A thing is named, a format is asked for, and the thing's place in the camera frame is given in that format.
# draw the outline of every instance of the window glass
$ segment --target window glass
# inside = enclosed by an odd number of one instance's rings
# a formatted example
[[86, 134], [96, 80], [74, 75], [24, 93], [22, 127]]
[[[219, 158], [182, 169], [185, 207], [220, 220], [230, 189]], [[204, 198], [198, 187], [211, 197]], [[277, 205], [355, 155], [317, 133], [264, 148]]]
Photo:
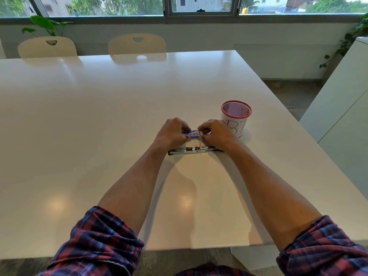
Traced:
[[0, 0], [0, 17], [29, 17], [35, 14], [29, 0]]
[[41, 0], [49, 16], [163, 15], [162, 0]]
[[172, 0], [173, 12], [230, 11], [232, 0]]
[[368, 0], [241, 0], [240, 15], [269, 13], [366, 13]]

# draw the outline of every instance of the rolled-up sleeve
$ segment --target rolled-up sleeve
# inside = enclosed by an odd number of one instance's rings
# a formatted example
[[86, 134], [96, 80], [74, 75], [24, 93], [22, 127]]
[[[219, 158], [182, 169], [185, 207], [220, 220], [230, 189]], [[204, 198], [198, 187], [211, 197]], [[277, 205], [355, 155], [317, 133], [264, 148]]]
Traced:
[[118, 217], [95, 206], [40, 275], [131, 275], [144, 244]]
[[323, 216], [277, 258], [285, 275], [368, 275], [368, 253]]

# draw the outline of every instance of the forearm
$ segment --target forearm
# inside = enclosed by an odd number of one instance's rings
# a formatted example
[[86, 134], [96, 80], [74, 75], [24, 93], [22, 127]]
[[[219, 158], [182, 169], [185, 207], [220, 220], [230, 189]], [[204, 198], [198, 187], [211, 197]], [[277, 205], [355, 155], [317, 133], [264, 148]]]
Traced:
[[229, 145], [226, 152], [240, 171], [254, 208], [279, 250], [321, 216], [245, 145]]
[[98, 206], [122, 219], [138, 234], [150, 207], [154, 185], [167, 151], [153, 143], [106, 192]]

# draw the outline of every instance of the pink mesh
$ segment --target pink mesh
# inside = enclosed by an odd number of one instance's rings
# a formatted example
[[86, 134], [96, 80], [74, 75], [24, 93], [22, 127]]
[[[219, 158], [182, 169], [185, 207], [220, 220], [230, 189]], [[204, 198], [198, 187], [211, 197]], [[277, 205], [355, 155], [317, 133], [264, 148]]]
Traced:
[[235, 101], [224, 103], [222, 109], [226, 114], [234, 117], [245, 117], [252, 112], [247, 104]]

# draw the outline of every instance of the chair handle hole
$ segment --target chair handle hole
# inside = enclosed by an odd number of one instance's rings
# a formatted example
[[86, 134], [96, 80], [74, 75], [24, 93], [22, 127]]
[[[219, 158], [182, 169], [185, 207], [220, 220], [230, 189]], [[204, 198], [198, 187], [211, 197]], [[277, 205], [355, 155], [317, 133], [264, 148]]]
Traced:
[[55, 46], [58, 42], [57, 42], [57, 40], [47, 40], [46, 43], [49, 46]]
[[132, 40], [135, 42], [135, 43], [140, 43], [143, 41], [143, 37], [134, 37], [132, 38]]

